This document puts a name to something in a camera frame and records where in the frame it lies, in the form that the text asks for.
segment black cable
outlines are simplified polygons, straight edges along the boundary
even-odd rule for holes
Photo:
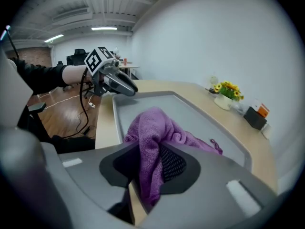
[[[82,127],[82,129],[80,129],[78,132],[72,134],[72,135],[68,135],[68,136],[64,136],[63,138],[67,138],[67,137],[71,137],[71,136],[74,136],[74,135],[77,135],[78,133],[80,133],[86,126],[87,124],[89,123],[89,118],[88,118],[88,115],[87,115],[87,112],[85,110],[85,107],[84,107],[84,104],[82,103],[82,86],[84,84],[84,80],[85,80],[85,77],[86,77],[86,74],[87,74],[87,71],[88,71],[88,68],[85,69],[84,73],[82,74],[82,77],[81,77],[81,87],[80,87],[80,101],[81,101],[81,107],[86,115],[86,118],[87,118],[87,123]]]
[[[81,115],[82,115],[82,113],[84,113],[84,111],[82,111],[82,112],[80,112],[78,115],[77,115],[77,118],[79,119],[79,123],[78,123],[78,125],[77,125],[77,127],[75,128],[75,130],[78,132],[78,127],[81,125],[81,123],[82,123],[82,120],[81,120]]]
[[[15,47],[13,41],[11,40],[9,30],[6,29],[6,28],[5,28],[5,30],[6,30],[6,32],[7,32],[7,34],[8,34],[8,38],[9,38],[10,44],[11,44],[11,46],[13,47],[13,49],[14,49],[14,51],[15,51],[15,54],[17,55],[17,58],[19,59],[19,54],[18,54],[18,52],[17,52],[17,49],[16,49],[16,47]]]
[[[95,139],[95,136],[96,136],[96,126],[95,125],[90,125],[90,127],[95,127],[95,135],[94,136],[88,136],[88,138],[91,138],[91,139]]]

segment orange box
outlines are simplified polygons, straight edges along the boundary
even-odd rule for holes
[[[261,105],[257,111],[262,117],[266,118],[269,114],[269,109],[265,105]]]

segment table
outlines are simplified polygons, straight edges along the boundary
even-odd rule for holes
[[[130,69],[139,68],[139,66],[135,66],[135,65],[131,65],[131,64],[127,64],[127,65],[120,64],[120,65],[119,65],[119,68],[120,68],[120,69],[127,69],[127,71],[128,71],[128,76],[131,78],[131,77],[132,77],[132,72],[131,72]]]
[[[244,118],[237,113],[226,111],[216,106],[209,92],[194,83],[147,80],[135,80],[134,82],[138,86],[140,93],[174,91],[206,112],[249,151],[252,158],[252,174],[277,193],[275,160],[269,141],[264,138],[260,131],[253,129]],[[113,115],[112,95],[108,95],[102,98],[99,108],[95,148],[108,147],[119,143]],[[130,194],[136,224],[138,224],[146,214],[137,203],[137,197],[132,186],[130,186]]]

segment wooden floor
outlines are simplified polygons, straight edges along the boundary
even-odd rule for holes
[[[52,107],[46,107],[47,109],[45,109],[42,113],[39,114],[39,117],[50,137],[52,137],[53,135],[59,135],[64,137],[77,132],[76,127],[80,123],[78,115],[83,112],[79,97],[80,84],[75,85],[74,88],[68,88],[69,89],[63,91],[62,88],[58,87],[51,94],[41,94],[39,98],[37,96],[32,96],[28,102],[28,105],[36,104],[39,102],[45,102],[47,104],[47,107],[49,107],[59,101],[68,99],[73,96],[77,96],[62,103],[58,103]],[[87,110],[87,114],[89,117],[89,123],[87,126],[91,126],[90,131],[87,133],[87,136],[95,137],[96,122],[101,98],[95,95],[92,96],[90,102],[95,105],[94,109],[91,108],[88,104],[89,98],[90,95],[87,99],[85,99],[84,97],[82,98],[83,105]],[[82,113],[80,115],[80,119],[81,124],[79,125],[78,130],[80,130],[86,124],[85,113]]]

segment gray container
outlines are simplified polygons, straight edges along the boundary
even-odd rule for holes
[[[224,156],[251,171],[249,152],[209,115],[172,91],[137,93],[133,97],[119,94],[113,97],[114,119],[121,143],[135,117],[154,106],[161,108],[185,131],[211,146],[210,139],[214,139],[223,150]]]

